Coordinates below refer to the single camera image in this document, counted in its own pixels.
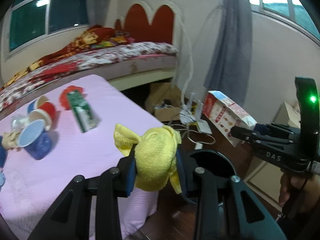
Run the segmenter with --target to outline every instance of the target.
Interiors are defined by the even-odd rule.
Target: red headboard
[[[115,29],[129,32],[136,42],[153,41],[172,44],[173,24],[174,13],[169,6],[162,5],[154,14],[152,24],[149,25],[144,8],[136,3],[129,9],[123,29],[119,19],[115,22]]]

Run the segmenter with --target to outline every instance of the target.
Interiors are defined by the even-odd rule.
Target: yellow towel
[[[181,144],[180,133],[170,126],[151,128],[139,136],[121,124],[116,124],[116,147],[128,156],[133,144],[137,176],[135,186],[145,191],[161,190],[170,179],[177,194],[182,192],[176,166],[176,151]]]
[[[19,135],[20,132],[5,132],[2,138],[2,147],[6,150],[19,148],[17,145]]]

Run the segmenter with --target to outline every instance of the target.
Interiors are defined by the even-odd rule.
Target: white box
[[[230,129],[240,126],[253,130],[257,123],[244,109],[220,91],[208,92],[203,113],[234,147],[241,140],[232,137]]]

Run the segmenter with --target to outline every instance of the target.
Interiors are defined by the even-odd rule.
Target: white wall
[[[118,0],[110,0],[110,6],[105,23],[106,27],[114,27],[114,22],[118,18],[117,2]],[[7,82],[15,73],[28,67],[39,58],[62,49],[85,29],[86,27],[71,29],[50,38],[38,41],[20,50],[8,59],[6,59],[4,55],[4,46],[7,46],[8,42],[2,40],[0,48],[0,74],[3,81]],[[6,37],[6,30],[2,30],[1,36]]]
[[[277,20],[253,13],[253,51],[244,109],[258,122],[270,122],[280,104],[293,104],[295,76],[320,83],[320,47]]]
[[[139,0],[118,0],[119,16],[125,17],[128,9],[131,5]],[[142,0],[146,2],[155,11],[163,0]],[[217,10],[206,21],[206,17],[210,14],[212,9],[218,4],[221,4],[221,0],[171,0],[182,11],[184,18],[184,25],[187,35],[194,47],[193,60],[195,72],[186,96],[188,92],[193,91],[196,93],[196,97],[203,98],[205,94],[205,88],[203,87],[204,78],[207,74],[209,63],[213,48],[215,45],[219,23],[220,23],[220,10]],[[181,60],[181,72],[178,78],[178,86],[183,87],[189,74],[188,63],[188,43],[186,38],[183,41],[182,47],[182,60]]]
[[[119,15],[137,0],[119,0]],[[155,10],[161,0],[143,0]],[[203,87],[219,31],[220,10],[205,24],[209,12],[221,0],[172,0],[182,10],[186,31],[194,46],[195,72],[187,91],[203,99]],[[320,48],[300,32],[269,17],[253,13],[253,51],[249,86],[244,108],[258,122],[270,122],[282,101],[296,100],[294,77],[309,76],[320,83]],[[188,77],[188,44],[183,42],[182,72],[178,86]]]
[[[105,27],[114,28],[115,21],[117,19],[118,19],[118,0],[110,0]]]

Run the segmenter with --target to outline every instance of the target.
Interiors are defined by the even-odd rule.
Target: paper packaging
[[[208,92],[203,113],[234,147],[241,140],[232,137],[230,129],[240,126],[253,130],[257,123],[244,109],[220,91]]]
[[[88,102],[78,90],[68,93],[67,98],[82,133],[97,127],[98,119],[95,117]]]
[[[171,83],[152,83],[150,85],[150,94],[145,101],[146,110],[154,113],[155,117],[161,122],[170,120],[179,120],[181,105],[181,90],[176,86],[171,87]],[[173,107],[155,109],[155,106],[161,104],[164,99],[169,99]]]

